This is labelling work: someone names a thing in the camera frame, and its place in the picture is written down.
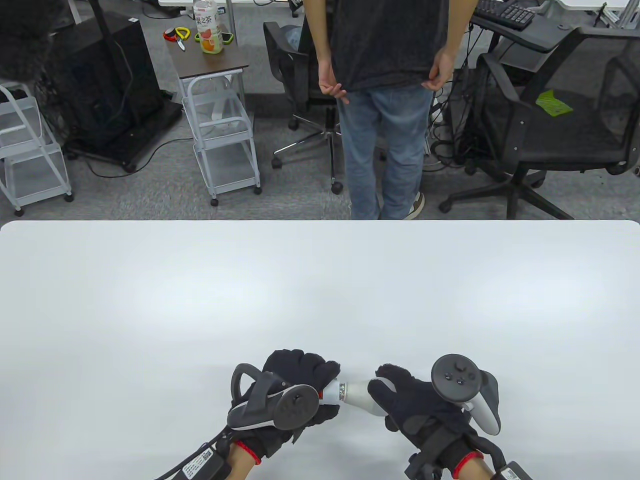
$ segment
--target black keyboard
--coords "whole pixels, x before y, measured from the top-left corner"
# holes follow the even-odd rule
[[[514,30],[524,30],[533,20],[535,13],[515,3],[515,0],[480,0],[475,15]]]

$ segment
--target scissors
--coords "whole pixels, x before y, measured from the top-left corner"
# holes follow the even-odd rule
[[[188,40],[190,36],[191,30],[189,30],[187,27],[170,28],[163,33],[163,37],[165,40],[169,42],[177,42],[183,52],[187,51],[187,49],[184,47],[183,41]]]

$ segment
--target plastic bottle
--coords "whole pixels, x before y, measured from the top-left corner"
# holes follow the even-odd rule
[[[204,53],[218,54],[224,49],[222,30],[218,22],[218,5],[212,0],[196,0],[193,15],[200,34],[200,47]]]
[[[396,391],[396,387],[391,381],[386,378],[376,378],[382,381],[388,388]],[[325,405],[340,405],[346,403],[347,405],[357,406],[365,412],[369,412],[371,415],[377,417],[384,417],[387,413],[380,408],[380,405],[371,398],[367,391],[369,380],[365,381],[350,381],[348,383],[342,382],[338,379],[333,380],[322,392],[321,404]]]

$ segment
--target black office chair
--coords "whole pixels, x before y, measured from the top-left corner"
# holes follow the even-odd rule
[[[529,83],[515,88],[493,54],[481,55],[473,103],[475,128],[490,156],[512,175],[488,187],[455,193],[440,204],[506,196],[507,220],[516,218],[518,199],[561,220],[572,217],[534,188],[544,176],[531,170],[605,169],[619,175],[640,154],[640,31],[578,28],[569,34]],[[542,93],[573,109],[551,116],[536,105]]]
[[[327,13],[330,30],[331,13]],[[303,122],[316,130],[302,140],[273,152],[271,166],[274,169],[282,168],[281,154],[312,141],[324,139],[329,146],[331,160],[331,191],[339,195],[342,193],[343,185],[335,179],[335,140],[341,135],[336,130],[339,125],[337,107],[335,99],[324,95],[318,87],[318,64],[307,20],[305,19],[302,27],[298,51],[291,47],[283,29],[276,22],[264,23],[264,38],[267,43],[271,73],[284,85],[285,94],[293,108],[294,113],[289,122],[289,128],[295,131],[300,126],[300,122]],[[311,106],[325,107],[324,126],[302,116],[302,113],[307,112]]]

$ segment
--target hand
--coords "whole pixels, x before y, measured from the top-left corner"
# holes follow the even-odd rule
[[[431,382],[414,378],[407,370],[395,365],[382,365],[377,377],[391,381],[393,392],[380,380],[371,380],[368,391],[380,407],[388,413],[387,429],[402,432],[416,447],[421,448],[442,427],[449,435],[438,432],[439,441],[431,442],[435,465],[448,468],[454,474],[456,467],[476,450],[463,439],[464,434],[476,435],[459,406],[442,399]]]
[[[429,80],[424,82],[422,86],[434,92],[444,87],[444,84],[453,76],[456,54],[457,52],[453,52],[446,47],[440,49],[433,60],[433,67],[429,72]]]
[[[346,105],[349,104],[346,90],[343,90],[342,84],[335,80],[331,60],[318,60],[318,79],[318,85],[323,94],[340,99]]]
[[[262,371],[275,373],[290,384],[310,385],[316,391],[322,392],[338,376],[340,365],[333,361],[326,362],[315,353],[304,353],[302,350],[276,350],[269,355]],[[241,401],[246,400],[251,389],[250,387],[247,390]],[[338,414],[339,409],[337,405],[320,405],[304,428],[331,420]],[[249,432],[249,437],[242,439],[242,443],[259,460],[273,455],[282,444],[291,439],[293,434],[292,431],[282,431],[275,427],[263,427]]]

